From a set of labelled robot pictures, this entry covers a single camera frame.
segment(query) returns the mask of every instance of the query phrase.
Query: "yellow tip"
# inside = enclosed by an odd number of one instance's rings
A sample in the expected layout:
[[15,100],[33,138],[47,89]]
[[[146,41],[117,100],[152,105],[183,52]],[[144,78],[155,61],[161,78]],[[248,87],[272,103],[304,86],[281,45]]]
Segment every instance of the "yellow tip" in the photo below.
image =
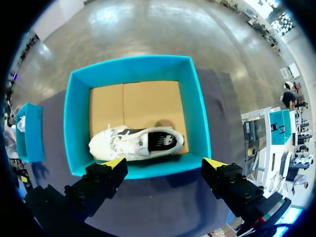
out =
[[222,163],[222,162],[219,162],[219,161],[216,161],[216,160],[213,160],[213,159],[210,159],[210,158],[203,158],[205,159],[208,163],[210,163],[210,165],[214,168],[214,169],[217,169],[217,167],[220,167],[222,165],[227,165],[225,163]]
[[22,180],[23,183],[27,183],[28,182],[28,179],[26,177],[24,177],[24,176],[21,176],[21,180]]
[[118,165],[118,163],[120,163],[124,158],[118,158],[118,159],[114,159],[114,160],[110,160],[110,161],[107,161],[107,162],[104,162],[104,163],[101,163],[101,165],[107,165],[107,166],[110,166],[112,167],[112,169]]

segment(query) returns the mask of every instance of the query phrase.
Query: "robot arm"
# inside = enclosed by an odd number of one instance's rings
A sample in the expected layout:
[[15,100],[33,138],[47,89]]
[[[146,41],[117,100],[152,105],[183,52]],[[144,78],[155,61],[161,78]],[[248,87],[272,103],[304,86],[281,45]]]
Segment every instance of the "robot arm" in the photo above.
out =
[[248,181],[235,163],[228,165],[203,158],[201,174],[215,197],[223,199],[233,214],[244,220],[238,236],[251,229],[271,228],[291,205],[291,200],[282,199],[277,192],[265,198],[264,187]]

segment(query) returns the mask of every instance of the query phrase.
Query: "black shirt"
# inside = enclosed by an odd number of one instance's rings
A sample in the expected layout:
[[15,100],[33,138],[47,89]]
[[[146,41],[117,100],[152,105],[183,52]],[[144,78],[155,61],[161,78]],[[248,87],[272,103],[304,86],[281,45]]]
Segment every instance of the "black shirt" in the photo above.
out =
[[295,100],[296,100],[296,96],[292,92],[287,91],[283,94],[282,101],[287,108],[290,107],[290,101],[292,101],[294,103]]

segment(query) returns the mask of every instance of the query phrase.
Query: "cable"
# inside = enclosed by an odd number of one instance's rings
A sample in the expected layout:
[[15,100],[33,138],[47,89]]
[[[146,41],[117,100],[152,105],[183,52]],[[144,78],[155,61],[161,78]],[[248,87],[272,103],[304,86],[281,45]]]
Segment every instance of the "cable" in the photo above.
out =
[[271,226],[269,228],[256,229],[254,232],[251,232],[251,233],[245,235],[245,237],[256,237],[256,236],[258,236],[259,233],[269,232],[269,231],[274,230],[274,229],[279,228],[279,227],[291,228],[292,224],[281,223],[281,224],[277,224],[277,225]]

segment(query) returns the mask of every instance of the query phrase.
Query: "shoelace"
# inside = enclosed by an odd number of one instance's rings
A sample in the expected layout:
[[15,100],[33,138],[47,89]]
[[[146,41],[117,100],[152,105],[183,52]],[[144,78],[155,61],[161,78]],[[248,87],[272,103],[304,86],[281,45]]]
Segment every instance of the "shoelace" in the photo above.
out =
[[112,156],[113,158],[123,158],[124,155],[128,153],[128,146],[126,144],[126,137],[129,135],[127,132],[124,135],[114,135],[111,136],[110,147],[113,151]]

